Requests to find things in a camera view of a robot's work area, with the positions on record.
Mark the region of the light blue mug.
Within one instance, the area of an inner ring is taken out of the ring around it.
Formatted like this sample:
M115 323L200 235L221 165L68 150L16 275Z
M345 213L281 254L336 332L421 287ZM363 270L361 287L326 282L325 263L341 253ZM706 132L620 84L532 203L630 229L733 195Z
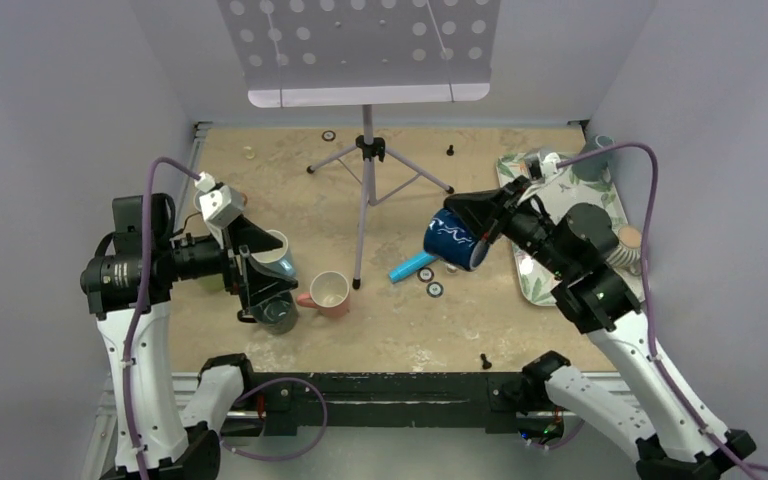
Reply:
M279 239L282 246L269 251L254 253L252 258L270 271L296 278L297 272L294 267L289 240L278 230L267 230L267 233Z

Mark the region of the navy blue mug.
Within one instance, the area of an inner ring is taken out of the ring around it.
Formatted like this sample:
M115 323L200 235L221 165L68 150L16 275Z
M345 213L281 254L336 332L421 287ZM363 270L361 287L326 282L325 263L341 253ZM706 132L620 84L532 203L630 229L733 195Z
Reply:
M430 219L423 250L463 271L473 271L485 260L489 244L473 235L450 210L440 209Z

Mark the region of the dark grey mug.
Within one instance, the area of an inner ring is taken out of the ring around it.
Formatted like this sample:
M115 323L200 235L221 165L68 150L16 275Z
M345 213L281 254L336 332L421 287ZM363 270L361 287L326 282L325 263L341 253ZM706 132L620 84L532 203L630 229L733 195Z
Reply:
M290 292L277 294L248 310L239 310L237 320L258 324L267 333L283 335L295 328L299 312Z

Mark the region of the plain pink mug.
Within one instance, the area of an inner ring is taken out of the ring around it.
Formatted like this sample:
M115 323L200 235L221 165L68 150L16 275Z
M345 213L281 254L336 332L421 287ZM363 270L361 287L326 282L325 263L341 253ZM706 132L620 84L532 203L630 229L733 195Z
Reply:
M338 319L350 312L350 293L351 285L343 274L325 271L311 281L308 292L296 297L296 304L314 309L326 318Z

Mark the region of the slate blue-grey mug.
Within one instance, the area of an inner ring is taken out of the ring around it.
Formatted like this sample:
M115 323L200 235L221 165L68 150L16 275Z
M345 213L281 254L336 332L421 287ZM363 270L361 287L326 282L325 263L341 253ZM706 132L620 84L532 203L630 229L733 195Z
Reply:
M615 144L612 137L607 135L594 135L588 137L584 147L578 156L585 155L595 150L606 148ZM595 155L586 160L576 162L571 166L572 173L581 181L601 182L608 164L613 158L612 152Z

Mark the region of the striped grey white mug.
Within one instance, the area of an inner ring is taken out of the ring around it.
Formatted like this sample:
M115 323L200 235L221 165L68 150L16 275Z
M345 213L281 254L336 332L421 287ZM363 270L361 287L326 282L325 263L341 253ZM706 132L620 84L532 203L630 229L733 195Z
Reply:
M618 226L614 233L618 244L608 256L607 263L615 269L622 269L634 276L640 276L642 233L628 224Z

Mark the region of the light green mug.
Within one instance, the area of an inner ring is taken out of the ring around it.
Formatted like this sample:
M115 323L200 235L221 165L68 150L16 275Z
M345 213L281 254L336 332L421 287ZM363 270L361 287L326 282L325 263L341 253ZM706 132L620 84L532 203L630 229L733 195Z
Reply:
M196 284L206 293L215 294L225 290L224 279L221 274L201 277Z

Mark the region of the textured salmon mug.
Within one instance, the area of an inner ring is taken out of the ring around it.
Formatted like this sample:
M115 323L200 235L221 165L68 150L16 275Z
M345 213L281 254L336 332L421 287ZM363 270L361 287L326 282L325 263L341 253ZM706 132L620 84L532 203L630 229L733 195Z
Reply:
M197 191L193 195L192 203L196 211L201 211L201 198L207 196L211 202L215 202L218 205L237 205L239 208L244 209L248 203L248 197L245 193L238 192L233 189L219 189L211 192Z

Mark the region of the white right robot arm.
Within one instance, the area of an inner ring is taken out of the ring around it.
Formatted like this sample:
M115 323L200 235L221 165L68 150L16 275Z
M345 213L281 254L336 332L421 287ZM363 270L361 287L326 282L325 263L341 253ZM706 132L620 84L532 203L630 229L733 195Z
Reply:
M708 410L660 347L644 306L607 263L617 243L608 214L577 203L559 220L530 182L450 195L425 234L425 248L471 271L499 238L523 249L556 278L562 315L612 363L636 399L629 405L587 381L550 352L524 369L521 392L577 414L634 462L642 479L718 479L745 465L757 446Z

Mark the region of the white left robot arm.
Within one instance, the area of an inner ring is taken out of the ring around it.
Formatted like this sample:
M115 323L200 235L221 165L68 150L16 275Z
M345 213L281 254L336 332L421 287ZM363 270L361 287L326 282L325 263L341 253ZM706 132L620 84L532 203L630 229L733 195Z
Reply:
M175 205L155 193L113 201L114 229L80 277L111 369L118 445L111 479L214 479L220 430L231 408L257 399L243 354L209 359L185 407L177 403L169 359L171 291L178 281L220 276L243 310L289 292L295 278L256 255L281 241L244 217L243 196L222 187L200 198L204 236L178 236Z

